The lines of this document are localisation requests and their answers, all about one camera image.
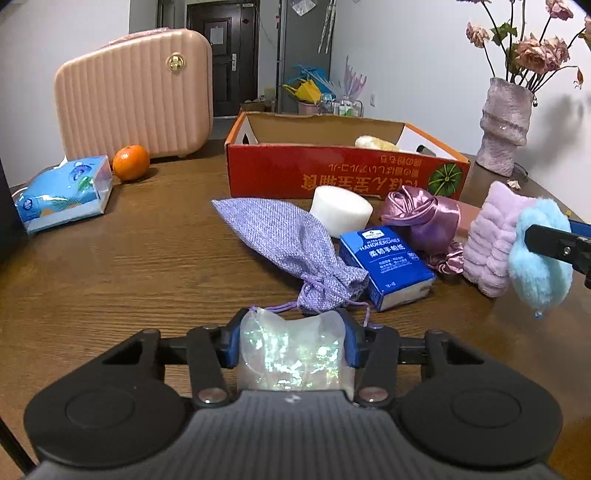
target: orange fruit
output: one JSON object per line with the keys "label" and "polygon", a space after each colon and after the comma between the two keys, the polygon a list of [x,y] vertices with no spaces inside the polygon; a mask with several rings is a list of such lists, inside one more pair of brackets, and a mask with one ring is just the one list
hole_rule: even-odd
{"label": "orange fruit", "polygon": [[113,173],[122,181],[143,177],[150,167],[150,154],[141,145],[123,147],[113,157]]}

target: wooden table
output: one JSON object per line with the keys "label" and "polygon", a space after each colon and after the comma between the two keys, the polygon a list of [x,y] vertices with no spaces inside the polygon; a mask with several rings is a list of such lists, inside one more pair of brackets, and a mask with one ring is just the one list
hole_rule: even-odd
{"label": "wooden table", "polygon": [[[462,200],[481,205],[495,178],[473,166]],[[548,196],[521,183],[523,194]],[[183,335],[253,303],[296,298],[301,283],[218,217],[210,200],[228,196],[222,143],[212,141],[190,160],[158,163],[147,179],[115,186],[104,216],[40,233],[2,267],[0,414],[29,452],[22,414],[33,395],[133,333]],[[591,293],[575,274],[566,301],[541,320],[514,293],[492,301],[465,281],[438,281],[425,300],[372,318],[404,336],[448,330],[546,387],[564,415],[551,465],[583,480],[591,478],[590,313]],[[418,367],[402,370],[404,392],[420,377]],[[167,382],[189,393],[186,368],[168,369]],[[0,452],[0,478],[19,477]]]}

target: black circular motor cover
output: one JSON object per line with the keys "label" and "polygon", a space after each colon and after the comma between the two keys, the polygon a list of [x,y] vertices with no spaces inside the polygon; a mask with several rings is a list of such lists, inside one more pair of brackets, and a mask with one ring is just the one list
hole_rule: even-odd
{"label": "black circular motor cover", "polygon": [[40,459],[114,468],[145,459],[182,430],[186,408],[165,383],[124,372],[54,383],[27,406],[25,429]]}
{"label": "black circular motor cover", "polygon": [[400,421],[430,455],[478,470],[544,460],[562,427],[556,400],[508,368],[447,369],[401,401]]}

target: white cylinder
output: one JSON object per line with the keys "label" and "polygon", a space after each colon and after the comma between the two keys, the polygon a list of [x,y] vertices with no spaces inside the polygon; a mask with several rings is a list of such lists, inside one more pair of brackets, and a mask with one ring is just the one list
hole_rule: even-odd
{"label": "white cylinder", "polygon": [[314,191],[310,213],[336,238],[346,232],[363,230],[374,208],[362,196],[349,190],[323,185]]}

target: suitcase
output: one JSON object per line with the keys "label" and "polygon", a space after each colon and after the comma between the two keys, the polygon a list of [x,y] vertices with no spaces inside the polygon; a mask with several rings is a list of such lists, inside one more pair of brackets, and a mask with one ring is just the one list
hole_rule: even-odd
{"label": "suitcase", "polygon": [[134,144],[183,157],[212,130],[212,48],[185,28],[128,35],[63,64],[55,95],[68,160]]}

